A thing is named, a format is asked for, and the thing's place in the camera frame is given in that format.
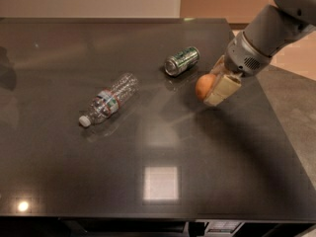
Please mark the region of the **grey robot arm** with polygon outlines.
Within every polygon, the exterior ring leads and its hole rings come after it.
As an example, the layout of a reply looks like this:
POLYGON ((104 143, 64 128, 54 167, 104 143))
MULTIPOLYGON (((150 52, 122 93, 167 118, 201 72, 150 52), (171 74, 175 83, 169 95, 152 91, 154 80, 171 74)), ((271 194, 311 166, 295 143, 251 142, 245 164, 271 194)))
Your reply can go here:
POLYGON ((215 82, 203 102, 216 106, 236 93, 241 78, 267 67, 285 46, 316 27, 316 0, 274 0, 230 43, 210 73, 215 82))

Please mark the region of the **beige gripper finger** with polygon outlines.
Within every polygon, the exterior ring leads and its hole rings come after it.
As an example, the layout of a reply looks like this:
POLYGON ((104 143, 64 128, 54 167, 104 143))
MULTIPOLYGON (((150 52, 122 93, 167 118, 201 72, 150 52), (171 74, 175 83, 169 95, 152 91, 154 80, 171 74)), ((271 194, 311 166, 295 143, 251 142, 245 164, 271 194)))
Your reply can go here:
POLYGON ((235 94, 241 87, 241 78, 235 75, 221 74, 206 94, 203 102, 208 106, 217 106, 235 94))
POLYGON ((224 56, 221 55, 213 67, 209 71, 210 74, 214 74, 215 76, 226 73, 226 67, 224 64, 224 56))

